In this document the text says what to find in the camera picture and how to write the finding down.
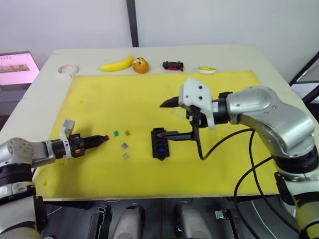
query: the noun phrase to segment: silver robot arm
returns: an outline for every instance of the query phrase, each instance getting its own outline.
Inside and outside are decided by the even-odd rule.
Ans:
[[[285,202],[296,205],[301,234],[319,238],[319,156],[313,135],[315,125],[307,114],[283,103],[272,89],[264,86],[225,93],[213,100],[210,88],[192,77],[181,86],[178,97],[161,104],[177,106],[187,110],[193,131],[171,131],[158,136],[196,140],[201,159],[205,157],[198,143],[199,127],[215,129],[216,124],[230,122],[256,131],[274,159],[280,195]]]
[[[79,157],[85,150],[99,146],[105,136],[81,138],[70,135],[74,121],[66,119],[60,139],[29,142],[13,138],[0,145],[0,239],[39,239],[47,224],[42,197],[36,196],[31,168],[56,159]]]

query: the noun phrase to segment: yellow foam mat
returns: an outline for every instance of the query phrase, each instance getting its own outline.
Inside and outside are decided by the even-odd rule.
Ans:
[[[170,157],[159,161],[152,157],[151,130],[164,127],[179,132],[191,131],[182,108],[159,108],[178,95],[188,77],[207,84],[214,98],[220,92],[240,91],[259,82],[252,71],[219,72],[213,75],[109,75],[76,76],[71,84],[50,139],[59,138],[66,117],[75,120],[73,133],[82,137],[109,135],[110,140],[85,156],[57,160],[39,168],[36,190],[44,198],[96,199],[141,197],[229,196],[250,166],[249,132],[221,144],[202,161],[194,141],[169,141]],[[200,130],[203,153],[217,141],[242,125],[221,124],[212,131]],[[112,136],[118,130],[119,136]],[[121,148],[123,143],[129,147]],[[129,154],[128,159],[122,156]],[[253,141],[255,163],[269,156],[258,136]],[[258,170],[265,193],[277,193],[272,162]],[[243,182],[241,195],[258,194],[252,175]]]

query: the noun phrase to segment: banana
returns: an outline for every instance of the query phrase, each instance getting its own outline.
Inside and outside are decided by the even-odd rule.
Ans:
[[[104,64],[99,66],[98,69],[103,72],[120,71],[130,67],[132,65],[132,62],[133,62],[133,56],[129,55],[128,58],[124,59],[123,61]]]

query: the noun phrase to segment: table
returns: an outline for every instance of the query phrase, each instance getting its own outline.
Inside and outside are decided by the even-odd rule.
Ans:
[[[22,137],[29,141],[42,141],[49,138],[56,116],[72,82],[71,79],[57,77],[56,70],[59,66],[75,63],[79,66],[78,75],[134,74],[132,68],[111,73],[102,73],[97,69],[97,66],[103,63],[124,59],[129,54],[135,57],[143,56],[151,65],[150,73],[152,74],[167,73],[161,66],[161,63],[166,60],[182,61],[185,72],[194,72],[196,67],[202,65],[214,66],[218,71],[253,70],[261,85],[274,89],[282,101],[310,114],[278,71],[253,45],[56,50],[8,119],[0,133],[0,143],[12,137]],[[315,138],[319,146],[317,123]]]

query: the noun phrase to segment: tape roll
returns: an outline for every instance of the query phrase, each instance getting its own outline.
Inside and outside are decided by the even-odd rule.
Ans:
[[[78,73],[79,68],[75,64],[66,64],[60,66],[58,69],[58,74],[61,78],[71,78]]]
[[[216,68],[210,66],[200,66],[197,68],[197,72],[201,74],[214,74],[216,71]]]

